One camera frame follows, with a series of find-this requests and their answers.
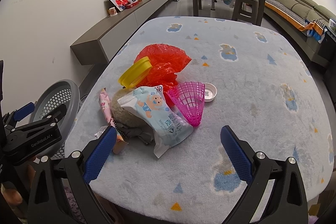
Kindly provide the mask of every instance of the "brown fuzzy ball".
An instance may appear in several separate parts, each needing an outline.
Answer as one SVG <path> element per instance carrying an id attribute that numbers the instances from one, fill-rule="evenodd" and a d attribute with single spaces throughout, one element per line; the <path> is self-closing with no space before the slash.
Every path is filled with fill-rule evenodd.
<path id="1" fill-rule="evenodd" d="M 132 113 L 129 113 L 127 110 L 123 109 L 117 102 L 118 99 L 130 93 L 131 91 L 133 91 L 133 89 L 121 89 L 121 90 L 118 90 L 113 95 L 113 98 L 111 100 L 111 106 L 110 106 L 112 113 L 118 122 L 121 122 L 127 125 L 128 127 L 146 126 L 147 123 L 143 119 L 140 119 L 139 117 L 133 115 Z"/>

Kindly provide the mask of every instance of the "red plastic bag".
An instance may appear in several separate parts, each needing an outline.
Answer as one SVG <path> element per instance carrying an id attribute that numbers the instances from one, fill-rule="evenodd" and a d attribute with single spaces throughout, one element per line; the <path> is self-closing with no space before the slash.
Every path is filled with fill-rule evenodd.
<path id="1" fill-rule="evenodd" d="M 185 51 L 167 44 L 152 44 L 145 47 L 136 57 L 135 62 L 148 56 L 153 68 L 137 86 L 163 86 L 163 95 L 168 106 L 174 104 L 167 95 L 167 91 L 178 85 L 175 73 L 181 72 L 191 61 Z"/>

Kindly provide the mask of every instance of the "green sofa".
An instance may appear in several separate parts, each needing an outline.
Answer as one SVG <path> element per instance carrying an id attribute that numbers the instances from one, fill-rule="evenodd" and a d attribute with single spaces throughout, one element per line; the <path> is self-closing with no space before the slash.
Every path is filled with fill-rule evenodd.
<path id="1" fill-rule="evenodd" d="M 318 5 L 313 0 L 276 0 L 282 5 L 290 9 L 302 19 L 309 22 L 319 19 L 324 24 L 329 24 L 329 19 L 336 19 L 336 15 L 327 8 Z M 310 61 L 315 62 L 324 68 L 327 68 L 336 53 L 336 43 L 328 35 L 322 43 L 318 43 L 313 37 L 307 37 L 306 31 L 301 32 L 295 28 L 285 18 L 280 16 L 272 9 L 265 6 L 264 13 L 271 17 L 278 25 L 280 25 L 303 49 Z"/>

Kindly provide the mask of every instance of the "metal screw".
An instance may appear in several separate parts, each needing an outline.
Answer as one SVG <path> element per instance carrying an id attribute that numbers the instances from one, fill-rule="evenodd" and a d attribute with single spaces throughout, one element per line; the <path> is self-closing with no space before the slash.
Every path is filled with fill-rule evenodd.
<path id="1" fill-rule="evenodd" d="M 74 151 L 74 152 L 72 152 L 72 154 L 71 154 L 71 156 L 72 156 L 73 158 L 78 158 L 80 155 L 81 155 L 81 153 L 80 153 L 79 151 Z"/>
<path id="2" fill-rule="evenodd" d="M 48 160 L 48 156 L 43 156 L 42 158 L 41 158 L 41 162 L 46 162 Z"/>
<path id="3" fill-rule="evenodd" d="M 296 160 L 292 157 L 288 158 L 288 161 L 291 163 L 291 164 L 294 164 L 296 163 Z"/>
<path id="4" fill-rule="evenodd" d="M 264 159 L 265 158 L 265 154 L 263 153 L 263 152 L 258 152 L 257 153 L 257 158 L 259 158 L 259 159 Z"/>

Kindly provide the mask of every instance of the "pink badminton shuttlecock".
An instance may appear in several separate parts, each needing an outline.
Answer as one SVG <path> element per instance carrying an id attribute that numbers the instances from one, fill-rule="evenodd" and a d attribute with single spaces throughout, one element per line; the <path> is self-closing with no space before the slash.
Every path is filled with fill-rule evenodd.
<path id="1" fill-rule="evenodd" d="M 205 85 L 200 82 L 184 82 L 167 92 L 170 99 L 193 127 L 201 123 L 204 108 Z"/>

